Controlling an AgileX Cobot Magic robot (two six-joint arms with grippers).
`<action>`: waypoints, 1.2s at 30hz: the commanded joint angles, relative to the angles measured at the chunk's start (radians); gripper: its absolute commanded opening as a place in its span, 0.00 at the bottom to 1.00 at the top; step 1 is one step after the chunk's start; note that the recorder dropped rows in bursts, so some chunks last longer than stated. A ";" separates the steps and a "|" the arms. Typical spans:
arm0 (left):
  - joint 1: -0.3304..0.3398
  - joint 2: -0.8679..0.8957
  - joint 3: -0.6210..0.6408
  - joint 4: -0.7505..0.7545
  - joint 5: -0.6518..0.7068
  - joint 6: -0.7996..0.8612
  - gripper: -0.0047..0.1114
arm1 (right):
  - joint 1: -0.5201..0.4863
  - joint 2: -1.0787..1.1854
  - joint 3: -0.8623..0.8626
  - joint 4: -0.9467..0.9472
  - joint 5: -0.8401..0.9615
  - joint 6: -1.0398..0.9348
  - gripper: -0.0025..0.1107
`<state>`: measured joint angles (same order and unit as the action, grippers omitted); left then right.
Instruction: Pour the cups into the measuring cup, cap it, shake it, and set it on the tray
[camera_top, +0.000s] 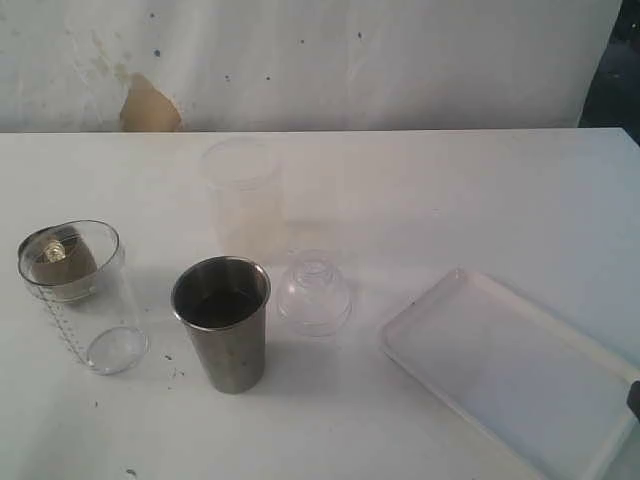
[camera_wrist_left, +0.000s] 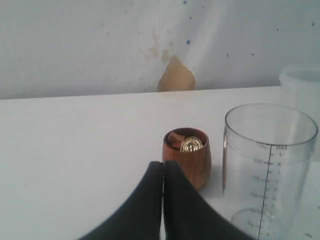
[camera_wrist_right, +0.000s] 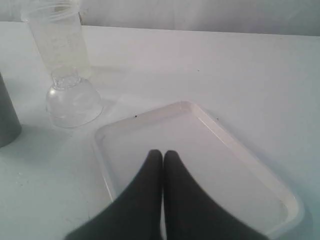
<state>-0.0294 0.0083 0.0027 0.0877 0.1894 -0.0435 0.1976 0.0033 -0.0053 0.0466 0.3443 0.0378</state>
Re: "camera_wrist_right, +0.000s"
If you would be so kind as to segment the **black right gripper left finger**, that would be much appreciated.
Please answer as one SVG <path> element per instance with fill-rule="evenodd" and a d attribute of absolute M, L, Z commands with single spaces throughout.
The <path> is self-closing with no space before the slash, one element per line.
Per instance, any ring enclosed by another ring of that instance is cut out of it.
<path fill-rule="evenodd" d="M 162 194 L 163 156 L 153 149 L 116 200 L 65 239 L 160 240 Z"/>

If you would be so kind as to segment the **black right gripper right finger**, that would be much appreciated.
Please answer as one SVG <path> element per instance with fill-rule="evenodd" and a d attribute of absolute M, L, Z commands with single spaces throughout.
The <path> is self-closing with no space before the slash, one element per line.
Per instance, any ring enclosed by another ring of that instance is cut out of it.
<path fill-rule="evenodd" d="M 194 180 L 179 154 L 169 150 L 163 162 L 166 237 L 169 240 L 265 240 L 219 204 Z"/>

